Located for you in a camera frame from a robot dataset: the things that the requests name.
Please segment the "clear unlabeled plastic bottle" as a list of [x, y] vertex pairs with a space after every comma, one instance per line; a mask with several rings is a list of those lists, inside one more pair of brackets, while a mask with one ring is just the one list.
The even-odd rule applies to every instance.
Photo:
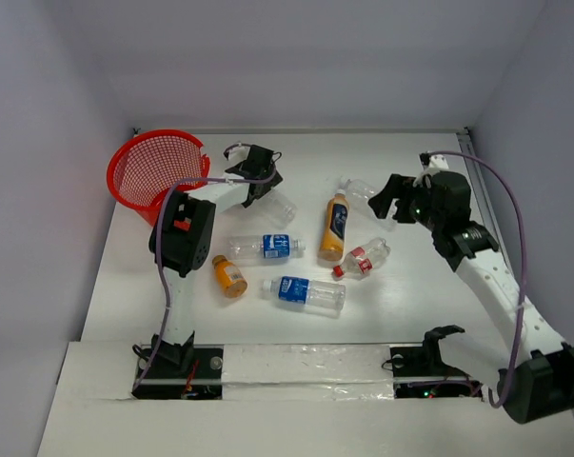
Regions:
[[271, 190], [259, 200], [262, 214], [276, 228], [286, 228], [295, 218], [297, 207], [277, 189]]

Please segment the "large clear plastic bottle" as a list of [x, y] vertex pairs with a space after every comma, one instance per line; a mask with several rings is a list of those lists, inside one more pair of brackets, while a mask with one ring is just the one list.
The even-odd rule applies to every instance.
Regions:
[[386, 219], [377, 218], [372, 208], [368, 205], [368, 201], [378, 193], [378, 190], [372, 185], [360, 179], [346, 179], [342, 177], [339, 179], [338, 188], [344, 191], [349, 206], [364, 215], [366, 219], [385, 231], [396, 229], [397, 223], [393, 219], [396, 213], [395, 203], [391, 204]]

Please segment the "tall orange juice bottle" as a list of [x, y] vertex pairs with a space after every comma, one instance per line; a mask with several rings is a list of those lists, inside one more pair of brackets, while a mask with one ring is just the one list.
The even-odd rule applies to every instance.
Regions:
[[321, 260], [336, 262], [343, 257], [348, 215], [346, 191], [338, 189], [327, 203], [325, 227], [318, 250]]

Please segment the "blue label bottle front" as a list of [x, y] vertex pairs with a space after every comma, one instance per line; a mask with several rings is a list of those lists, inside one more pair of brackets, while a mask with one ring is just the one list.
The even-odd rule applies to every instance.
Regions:
[[338, 317], [346, 302], [346, 287], [294, 276], [266, 279], [262, 296], [279, 308], [296, 312]]

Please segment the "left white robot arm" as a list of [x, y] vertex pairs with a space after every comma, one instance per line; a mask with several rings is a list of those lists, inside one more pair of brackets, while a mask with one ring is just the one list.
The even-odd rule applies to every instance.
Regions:
[[144, 365], [136, 385], [160, 367], [174, 377], [189, 372], [195, 338], [194, 282], [209, 256], [215, 218], [236, 206], [249, 207], [280, 184], [281, 158], [280, 151], [249, 145], [247, 157], [221, 176], [185, 177], [168, 188], [149, 237], [165, 293], [164, 314], [150, 354], [138, 354]]

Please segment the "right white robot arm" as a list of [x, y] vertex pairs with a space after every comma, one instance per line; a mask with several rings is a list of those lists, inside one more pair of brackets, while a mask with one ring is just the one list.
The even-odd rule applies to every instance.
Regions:
[[418, 223], [474, 293], [506, 347], [488, 348], [457, 326], [426, 332], [414, 362], [435, 375], [458, 370], [496, 394], [494, 405], [518, 424], [574, 409], [574, 346], [541, 316], [509, 271], [495, 238], [471, 218], [471, 188], [454, 171], [414, 178], [393, 174], [368, 204], [385, 219]]

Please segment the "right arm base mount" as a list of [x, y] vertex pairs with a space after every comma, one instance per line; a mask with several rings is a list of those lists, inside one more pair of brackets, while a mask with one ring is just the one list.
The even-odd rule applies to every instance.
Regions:
[[427, 331], [417, 345], [391, 347], [382, 369], [393, 375], [395, 397], [483, 399], [482, 385], [463, 371], [446, 365], [440, 355], [440, 341], [464, 332], [455, 325], [437, 327]]

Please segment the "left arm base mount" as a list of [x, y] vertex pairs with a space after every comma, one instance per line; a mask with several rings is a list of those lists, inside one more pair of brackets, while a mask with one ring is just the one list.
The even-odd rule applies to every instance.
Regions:
[[220, 400], [223, 347], [190, 348], [183, 367], [157, 355], [145, 379], [133, 390], [138, 400]]

